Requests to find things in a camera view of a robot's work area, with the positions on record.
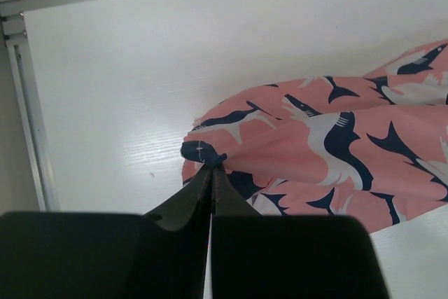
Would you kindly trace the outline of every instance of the wall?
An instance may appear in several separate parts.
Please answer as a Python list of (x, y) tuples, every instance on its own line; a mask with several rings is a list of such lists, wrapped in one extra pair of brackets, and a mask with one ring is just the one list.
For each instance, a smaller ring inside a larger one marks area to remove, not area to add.
[(37, 209), (8, 50), (0, 38), (0, 214)]

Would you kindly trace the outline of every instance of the black plastic part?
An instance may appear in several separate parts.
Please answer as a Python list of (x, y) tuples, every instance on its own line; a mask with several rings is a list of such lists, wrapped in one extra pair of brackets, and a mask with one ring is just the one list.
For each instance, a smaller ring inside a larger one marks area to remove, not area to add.
[(232, 187), (222, 166), (213, 169), (213, 200), (217, 216), (261, 216)]
[(202, 299), (212, 213), (215, 299), (388, 298), (359, 222), (259, 216), (222, 167), (144, 216), (2, 216), (0, 298)]
[(0, 298), (202, 299), (211, 170), (146, 214), (0, 218)]
[(215, 216), (213, 299), (388, 298), (369, 235), (343, 216)]
[(142, 217), (11, 213), (0, 219), (0, 298), (123, 296)]

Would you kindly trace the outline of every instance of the white wooden surface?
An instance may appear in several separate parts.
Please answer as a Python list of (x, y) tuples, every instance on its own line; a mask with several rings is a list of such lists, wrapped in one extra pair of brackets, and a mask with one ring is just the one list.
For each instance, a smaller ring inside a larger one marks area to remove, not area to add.
[[(100, 0), (25, 20), (65, 211), (167, 199), (193, 120), (243, 88), (364, 74), (448, 37), (446, 0)], [(393, 298), (446, 298), (447, 233), (445, 207), (372, 236)]]

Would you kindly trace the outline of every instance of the garment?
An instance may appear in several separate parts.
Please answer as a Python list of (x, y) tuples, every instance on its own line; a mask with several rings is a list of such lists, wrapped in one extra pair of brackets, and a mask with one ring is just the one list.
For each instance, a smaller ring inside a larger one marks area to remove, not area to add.
[(250, 88), (197, 120), (185, 183), (226, 168), (261, 214), (347, 214), (374, 232), (448, 201), (448, 40), (359, 77)]

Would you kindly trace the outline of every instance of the pink shark print fabric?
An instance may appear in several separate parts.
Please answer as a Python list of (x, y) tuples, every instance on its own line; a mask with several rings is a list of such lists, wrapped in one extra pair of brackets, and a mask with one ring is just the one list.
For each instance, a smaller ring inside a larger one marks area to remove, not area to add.
[(250, 88), (193, 125), (188, 183), (223, 165), (261, 214), (350, 215), (368, 232), (448, 201), (448, 40), (359, 77)]

